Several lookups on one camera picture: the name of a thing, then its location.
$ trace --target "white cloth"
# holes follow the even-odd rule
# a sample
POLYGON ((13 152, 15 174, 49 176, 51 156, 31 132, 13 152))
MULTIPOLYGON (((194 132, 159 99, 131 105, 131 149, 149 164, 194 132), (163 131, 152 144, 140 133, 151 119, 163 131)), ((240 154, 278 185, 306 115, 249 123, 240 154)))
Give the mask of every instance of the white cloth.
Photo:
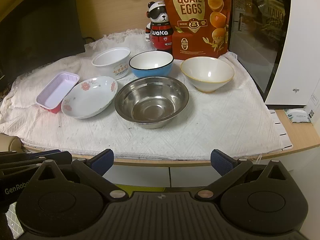
MULTIPOLYGON (((35 104, 37 95, 60 71, 76 73, 80 81, 99 76, 92 58, 112 47, 129 47, 131 56, 152 50, 143 30, 115 33, 86 45, 86 52, 63 58, 17 78, 0 108, 0 132, 16 135, 34 147, 96 155, 111 148, 116 157, 170 160, 209 160, 213 149, 231 157, 275 151, 283 147, 269 111, 247 71, 228 52, 220 58, 235 77, 212 94, 197 91, 174 61, 170 76, 189 90, 186 109, 163 128, 148 130, 122 119, 114 104, 88 119, 52 114, 35 104)), ((130 73, 118 80, 119 89, 135 79, 130 73)))

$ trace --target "pink flower pattern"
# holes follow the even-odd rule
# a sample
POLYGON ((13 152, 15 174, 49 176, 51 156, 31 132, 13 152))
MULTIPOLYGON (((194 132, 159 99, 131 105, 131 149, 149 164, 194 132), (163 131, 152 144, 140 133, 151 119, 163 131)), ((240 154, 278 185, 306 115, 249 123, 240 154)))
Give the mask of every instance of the pink flower pattern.
POLYGON ((116 87, 116 83, 113 81, 113 83, 111 84, 111 92, 115 90, 115 87, 116 87))
POLYGON ((63 108, 66 109, 67 111, 72 111, 72 107, 69 105, 64 105, 63 108))
POLYGON ((89 88, 90 88, 90 84, 88 84, 87 82, 83 82, 83 83, 81 84, 81 88, 82 88, 84 91, 87 91, 87 90, 89 90, 89 88))

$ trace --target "plastic tray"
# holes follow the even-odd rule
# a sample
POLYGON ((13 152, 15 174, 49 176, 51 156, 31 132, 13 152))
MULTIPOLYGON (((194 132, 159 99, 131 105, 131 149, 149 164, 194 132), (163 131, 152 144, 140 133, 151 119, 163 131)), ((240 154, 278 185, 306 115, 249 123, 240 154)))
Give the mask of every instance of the plastic tray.
POLYGON ((70 90, 78 83, 80 77, 69 72, 57 74, 36 98, 36 103, 51 113, 61 110, 61 102, 70 90))

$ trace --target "ceramic bowl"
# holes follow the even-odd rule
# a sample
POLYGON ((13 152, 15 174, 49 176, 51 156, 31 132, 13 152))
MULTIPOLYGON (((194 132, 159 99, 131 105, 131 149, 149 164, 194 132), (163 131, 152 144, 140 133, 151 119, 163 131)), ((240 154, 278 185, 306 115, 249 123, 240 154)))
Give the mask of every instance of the ceramic bowl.
POLYGON ((108 49, 95 56, 92 65, 96 66, 101 76, 119 79, 128 74, 130 49, 118 47, 108 49))
POLYGON ((170 122, 188 100, 188 89, 179 80, 145 77, 126 84, 116 96, 115 107, 123 119, 155 129, 170 122))
POLYGON ((196 89, 212 93, 235 75, 233 67, 213 57, 192 57, 181 64, 181 71, 196 89))
POLYGON ((129 61, 136 77, 167 76, 172 69, 173 56, 165 51, 146 51, 129 61))
POLYGON ((83 119, 101 113, 111 103, 118 90, 111 77, 90 78, 77 84, 63 99, 62 112, 83 119))

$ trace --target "white wall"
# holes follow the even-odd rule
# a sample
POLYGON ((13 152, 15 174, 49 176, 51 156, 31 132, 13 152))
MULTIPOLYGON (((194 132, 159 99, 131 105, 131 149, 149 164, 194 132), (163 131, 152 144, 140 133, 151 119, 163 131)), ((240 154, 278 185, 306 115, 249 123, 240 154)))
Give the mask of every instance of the white wall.
MULTIPOLYGON (((314 127, 320 134, 320 120, 314 127)), ((309 211, 301 233, 310 240, 320 240, 320 147, 315 150, 317 154, 311 161, 290 172, 308 201, 309 211)))

